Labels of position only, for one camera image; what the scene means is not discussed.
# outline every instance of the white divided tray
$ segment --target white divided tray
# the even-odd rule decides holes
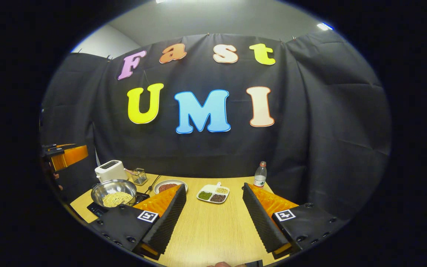
[[[219,192],[217,192],[217,189],[220,189],[220,188],[226,189],[227,193],[219,193]],[[204,199],[199,198],[199,195],[202,192],[212,193],[212,195],[210,196],[209,199],[204,200]],[[227,197],[228,197],[229,193],[230,193],[230,189],[228,189],[227,187],[224,187],[224,186],[220,186],[220,183],[218,183],[217,185],[207,184],[202,189],[200,189],[200,191],[197,193],[197,199],[200,199],[202,201],[207,201],[207,202],[210,202],[210,203],[220,204],[220,203],[224,203],[225,200],[227,200]],[[212,197],[215,196],[215,195],[225,196],[225,198],[223,199],[223,201],[220,201],[220,202],[211,201]]]

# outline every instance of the green beans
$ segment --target green beans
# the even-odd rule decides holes
[[[203,200],[208,200],[212,196],[212,193],[207,193],[205,191],[200,192],[199,198]]]

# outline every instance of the grains in bowl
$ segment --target grains in bowl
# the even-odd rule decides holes
[[[117,205],[128,203],[131,199],[133,199],[133,196],[125,192],[111,193],[103,198],[103,206],[114,208]]]

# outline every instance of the yellow letter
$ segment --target yellow letter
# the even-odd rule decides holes
[[[268,57],[268,52],[273,53],[273,49],[266,47],[265,44],[255,44],[250,46],[249,49],[255,51],[255,59],[259,63],[265,65],[273,65],[276,63],[276,60]]]
[[[184,44],[173,44],[162,51],[163,55],[159,59],[159,62],[164,64],[171,60],[178,60],[183,58],[187,53],[185,52]]]
[[[149,110],[146,113],[139,112],[139,96],[143,88],[134,88],[128,91],[128,117],[136,124],[149,123],[156,118],[159,112],[159,91],[164,87],[162,83],[155,83],[148,86],[151,92],[149,98]]]
[[[238,56],[236,53],[237,49],[232,45],[227,44],[218,44],[213,47],[213,59],[218,63],[235,63],[238,61]]]
[[[269,116],[268,93],[271,90],[264,86],[255,86],[246,89],[253,103],[253,119],[249,124],[253,127],[268,127],[274,124],[274,119]]]

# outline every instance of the blue letter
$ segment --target blue letter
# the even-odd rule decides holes
[[[230,125],[227,123],[227,110],[225,102],[229,93],[225,90],[213,90],[207,96],[203,106],[200,105],[192,92],[176,93],[174,99],[179,102],[179,127],[178,134],[190,134],[193,127],[189,124],[189,117],[199,132],[202,132],[207,118],[210,116],[209,132],[227,132]]]

